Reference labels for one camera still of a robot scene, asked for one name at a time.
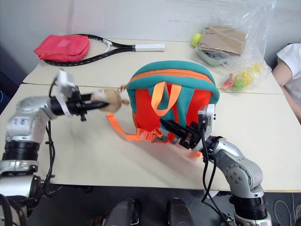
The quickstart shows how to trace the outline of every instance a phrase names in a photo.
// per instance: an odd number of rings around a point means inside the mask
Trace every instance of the yellow tennis ball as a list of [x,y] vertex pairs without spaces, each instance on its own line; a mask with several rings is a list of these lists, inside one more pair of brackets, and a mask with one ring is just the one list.
[[201,34],[195,34],[192,36],[192,46],[196,47],[199,43],[199,41],[201,41],[202,35]]

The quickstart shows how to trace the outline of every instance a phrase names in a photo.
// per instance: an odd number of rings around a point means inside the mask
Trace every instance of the clear plastic bag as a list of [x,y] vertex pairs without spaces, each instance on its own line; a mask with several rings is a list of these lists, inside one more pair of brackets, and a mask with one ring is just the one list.
[[195,50],[198,61],[228,69],[221,84],[223,89],[255,86],[271,71],[264,54],[275,3],[234,0],[222,10],[214,10]]

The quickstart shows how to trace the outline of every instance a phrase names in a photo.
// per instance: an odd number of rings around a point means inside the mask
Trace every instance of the racket handle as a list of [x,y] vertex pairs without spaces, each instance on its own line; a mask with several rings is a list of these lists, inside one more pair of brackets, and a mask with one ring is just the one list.
[[135,52],[165,51],[165,44],[138,44],[134,45]]

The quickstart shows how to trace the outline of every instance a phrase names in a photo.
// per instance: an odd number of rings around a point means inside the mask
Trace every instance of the person's arm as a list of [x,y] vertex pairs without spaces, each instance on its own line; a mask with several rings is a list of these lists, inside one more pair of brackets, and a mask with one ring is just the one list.
[[293,112],[297,116],[301,123],[301,107],[297,105],[291,95],[286,91],[284,85],[292,78],[292,71],[284,61],[280,61],[275,69],[272,71],[277,83],[284,92],[284,95],[288,101],[288,104],[292,108]]

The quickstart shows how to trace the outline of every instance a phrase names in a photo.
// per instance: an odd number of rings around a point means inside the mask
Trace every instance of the red bag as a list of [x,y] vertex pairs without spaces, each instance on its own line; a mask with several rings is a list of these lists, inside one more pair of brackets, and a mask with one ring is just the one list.
[[88,37],[84,35],[49,35],[34,52],[41,60],[71,62],[81,60],[89,47]]

